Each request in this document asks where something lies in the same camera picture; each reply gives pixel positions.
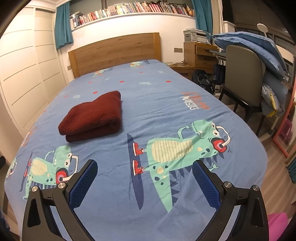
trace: dark red blanket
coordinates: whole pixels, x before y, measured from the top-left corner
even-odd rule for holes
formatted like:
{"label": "dark red blanket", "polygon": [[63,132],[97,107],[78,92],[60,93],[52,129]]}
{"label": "dark red blanket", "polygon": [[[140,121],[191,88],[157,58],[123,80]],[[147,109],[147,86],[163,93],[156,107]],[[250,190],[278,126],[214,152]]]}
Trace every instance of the dark red blanket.
{"label": "dark red blanket", "polygon": [[120,93],[112,91],[92,102],[74,106],[59,124],[68,142],[114,134],[121,126]]}

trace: headboard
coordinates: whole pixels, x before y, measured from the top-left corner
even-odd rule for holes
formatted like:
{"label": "headboard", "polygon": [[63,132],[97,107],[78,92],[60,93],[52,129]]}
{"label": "headboard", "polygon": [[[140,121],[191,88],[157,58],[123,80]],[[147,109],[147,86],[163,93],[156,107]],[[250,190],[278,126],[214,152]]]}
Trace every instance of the headboard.
{"label": "headboard", "polygon": [[74,78],[139,60],[161,61],[159,33],[130,34],[82,46],[69,53]]}

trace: bed sheet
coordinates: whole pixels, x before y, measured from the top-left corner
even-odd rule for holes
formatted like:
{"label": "bed sheet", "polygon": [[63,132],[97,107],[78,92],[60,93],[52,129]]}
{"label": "bed sheet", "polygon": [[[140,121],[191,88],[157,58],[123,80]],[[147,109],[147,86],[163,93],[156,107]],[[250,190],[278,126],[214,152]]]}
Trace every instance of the bed sheet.
{"label": "bed sheet", "polygon": [[[68,111],[114,90],[121,93],[121,130],[67,143],[58,125]],[[95,240],[195,240],[215,209],[192,175],[193,161],[241,188],[260,186],[267,165],[262,144],[240,117],[157,60],[81,76],[48,105],[5,179],[20,233],[30,187],[53,187],[88,159],[98,163],[98,174],[75,212]]]}

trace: wall socket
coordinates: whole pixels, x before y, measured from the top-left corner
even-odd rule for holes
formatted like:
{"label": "wall socket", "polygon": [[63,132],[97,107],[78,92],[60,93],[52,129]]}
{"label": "wall socket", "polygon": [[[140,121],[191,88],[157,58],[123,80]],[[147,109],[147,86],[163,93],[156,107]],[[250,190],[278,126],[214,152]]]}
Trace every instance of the wall socket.
{"label": "wall socket", "polygon": [[174,48],[174,53],[183,53],[182,48]]}

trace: red shoe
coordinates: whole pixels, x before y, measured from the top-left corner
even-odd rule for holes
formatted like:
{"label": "red shoe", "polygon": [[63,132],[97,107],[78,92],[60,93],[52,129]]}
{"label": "red shoe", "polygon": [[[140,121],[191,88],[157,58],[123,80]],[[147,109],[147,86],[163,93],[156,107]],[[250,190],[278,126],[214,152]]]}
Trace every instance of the red shoe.
{"label": "red shoe", "polygon": [[133,160],[133,174],[137,175],[137,174],[141,174],[145,171],[144,167],[138,167],[139,163],[137,160]]}
{"label": "red shoe", "polygon": [[138,143],[134,142],[133,143],[133,152],[135,154],[135,156],[141,155],[145,152],[145,149],[143,148],[139,148]]}

